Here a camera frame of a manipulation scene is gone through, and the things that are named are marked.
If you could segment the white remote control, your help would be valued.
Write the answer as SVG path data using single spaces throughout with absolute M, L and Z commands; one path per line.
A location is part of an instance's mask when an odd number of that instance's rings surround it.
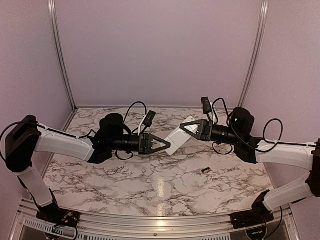
M 195 119 L 192 116 L 187 117 L 182 123 L 187 123 L 195 121 Z M 165 152 L 172 156 L 182 145 L 184 145 L 191 136 L 187 134 L 185 131 L 180 129 L 180 125 L 171 132 L 164 140 L 171 143 L 171 147 L 169 149 L 166 149 Z

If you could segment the black AAA battery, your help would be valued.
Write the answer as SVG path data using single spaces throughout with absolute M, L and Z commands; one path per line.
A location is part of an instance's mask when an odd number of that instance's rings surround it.
M 202 174 L 206 174 L 206 173 L 209 173 L 209 172 L 211 172 L 211 171 L 212 171 L 212 170 L 211 170 L 210 167 L 207 167 L 207 168 L 204 168 L 204 169 L 201 170 Z

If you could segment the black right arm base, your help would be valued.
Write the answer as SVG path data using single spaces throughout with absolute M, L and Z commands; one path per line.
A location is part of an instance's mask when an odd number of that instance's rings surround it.
M 262 192 L 253 202 L 251 210 L 239 211 L 230 215 L 231 224 L 234 229 L 252 227 L 273 221 L 274 215 L 268 210 L 263 201 L 270 190 Z

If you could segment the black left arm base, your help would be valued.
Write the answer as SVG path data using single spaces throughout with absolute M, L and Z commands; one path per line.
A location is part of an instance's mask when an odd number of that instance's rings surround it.
M 52 196 L 52 202 L 47 206 L 40 206 L 35 198 L 32 197 L 36 207 L 38 208 L 36 218 L 55 224 L 56 227 L 67 226 L 76 228 L 78 226 L 80 213 L 75 210 L 60 208 L 51 189 L 49 189 L 49 191 Z

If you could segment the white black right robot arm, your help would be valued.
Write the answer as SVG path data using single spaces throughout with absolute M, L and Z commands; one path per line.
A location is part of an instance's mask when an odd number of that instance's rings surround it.
M 246 163 L 274 163 L 308 171 L 295 181 L 258 196 L 247 214 L 252 224 L 258 224 L 278 207 L 320 196 L 320 144 L 281 143 L 253 137 L 250 133 L 254 121 L 248 110 L 236 107 L 228 116 L 227 126 L 201 119 L 182 123 L 180 129 L 199 141 L 232 145 L 235 155 Z

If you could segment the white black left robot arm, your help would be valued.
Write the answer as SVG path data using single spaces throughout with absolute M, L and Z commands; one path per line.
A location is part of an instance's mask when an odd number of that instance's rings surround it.
M 124 151 L 151 155 L 169 149 L 170 142 L 150 133 L 133 134 L 119 113 L 110 113 L 100 120 L 99 130 L 94 136 L 76 136 L 41 125 L 34 115 L 10 124 L 1 133 L 5 139 L 5 152 L 0 157 L 6 167 L 15 173 L 36 206 L 53 223 L 63 219 L 55 197 L 39 172 L 33 167 L 35 152 L 46 152 L 76 158 L 90 164 L 101 164 L 113 156 L 113 152 Z

